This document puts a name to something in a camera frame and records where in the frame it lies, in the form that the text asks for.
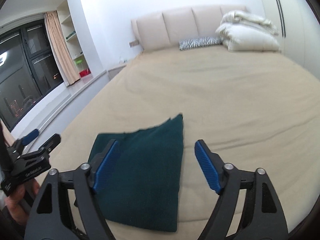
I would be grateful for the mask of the person's left hand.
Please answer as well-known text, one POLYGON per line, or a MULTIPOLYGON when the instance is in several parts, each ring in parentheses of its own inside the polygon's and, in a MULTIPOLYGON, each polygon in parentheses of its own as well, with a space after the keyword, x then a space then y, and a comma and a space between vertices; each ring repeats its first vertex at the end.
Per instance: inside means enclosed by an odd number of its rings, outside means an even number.
POLYGON ((20 226, 26 226, 29 215, 20 205, 25 195, 25 185, 19 185, 16 190, 5 198, 5 207, 9 211, 12 219, 20 226))

